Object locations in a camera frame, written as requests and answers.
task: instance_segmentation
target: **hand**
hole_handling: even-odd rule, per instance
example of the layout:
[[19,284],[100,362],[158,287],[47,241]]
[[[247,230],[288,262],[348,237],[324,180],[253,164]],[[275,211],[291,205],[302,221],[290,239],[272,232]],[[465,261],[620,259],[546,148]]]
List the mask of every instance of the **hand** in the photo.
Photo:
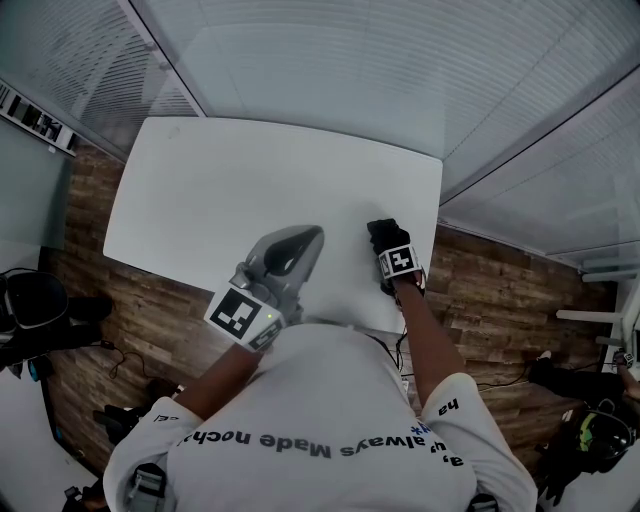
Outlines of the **hand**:
[[411,243],[411,237],[396,223],[395,219],[375,220],[367,223],[371,234],[373,252],[380,256],[384,251]]

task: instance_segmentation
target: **wooden floor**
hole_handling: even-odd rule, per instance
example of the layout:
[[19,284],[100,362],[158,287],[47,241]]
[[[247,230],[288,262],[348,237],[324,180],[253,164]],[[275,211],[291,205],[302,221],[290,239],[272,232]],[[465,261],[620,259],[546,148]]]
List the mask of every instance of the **wooden floor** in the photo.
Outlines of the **wooden floor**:
[[[106,295],[113,314],[104,339],[142,354],[149,375],[187,384],[228,346],[202,321],[212,294],[118,263],[102,255],[122,165],[83,146],[75,159],[65,250],[43,250],[41,268],[53,272],[72,296]],[[428,280],[428,301],[449,329],[479,383],[498,384],[522,374],[525,361],[551,350],[558,363],[582,367],[598,361],[596,335],[604,326],[555,319],[559,308],[613,311],[614,293],[585,285],[576,272],[470,235],[438,228]],[[54,419],[66,443],[98,470],[112,449],[92,411],[105,404],[135,406],[147,379],[135,358],[108,376],[116,352],[83,348],[51,355],[49,389]],[[405,368],[410,361],[405,355]],[[533,384],[483,393],[514,453],[534,474],[562,413],[577,402]]]

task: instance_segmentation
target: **white table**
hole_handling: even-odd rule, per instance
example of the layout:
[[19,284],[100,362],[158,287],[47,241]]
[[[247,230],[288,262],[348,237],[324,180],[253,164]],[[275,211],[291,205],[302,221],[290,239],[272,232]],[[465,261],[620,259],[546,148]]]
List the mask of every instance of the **white table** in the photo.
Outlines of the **white table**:
[[318,224],[325,246],[305,314],[400,332],[379,290],[366,223],[394,217],[428,271],[442,162],[336,133],[236,119],[149,118],[127,162],[104,254],[207,290],[257,240]]

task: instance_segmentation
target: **wristband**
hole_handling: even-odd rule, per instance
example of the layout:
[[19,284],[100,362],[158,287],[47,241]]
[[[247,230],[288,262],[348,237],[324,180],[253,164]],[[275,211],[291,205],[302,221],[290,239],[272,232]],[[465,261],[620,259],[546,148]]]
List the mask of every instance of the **wristband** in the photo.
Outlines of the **wristband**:
[[411,244],[401,245],[380,253],[378,261],[384,279],[422,270],[416,251]]
[[266,350],[286,325],[280,311],[231,283],[214,293],[204,320],[250,352]]

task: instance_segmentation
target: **black glove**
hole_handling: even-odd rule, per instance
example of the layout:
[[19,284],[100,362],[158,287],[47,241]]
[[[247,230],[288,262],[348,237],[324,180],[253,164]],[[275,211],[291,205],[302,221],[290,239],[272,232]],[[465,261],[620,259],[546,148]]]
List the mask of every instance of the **black glove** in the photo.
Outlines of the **black glove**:
[[[395,219],[375,220],[367,223],[367,230],[371,234],[371,244],[373,245],[373,252],[376,256],[380,256],[384,251],[389,249],[395,249],[403,245],[411,243],[411,236],[404,229],[400,228]],[[421,282],[416,282],[415,275],[413,273],[407,273],[398,276],[396,279],[402,279],[411,282],[416,285],[420,293],[424,296],[424,272],[421,277]],[[395,297],[395,289],[391,280],[384,280],[380,283],[380,289],[391,297]]]
[[380,256],[384,251],[411,243],[411,237],[396,223],[395,219],[374,220],[367,223],[371,234],[373,252]]

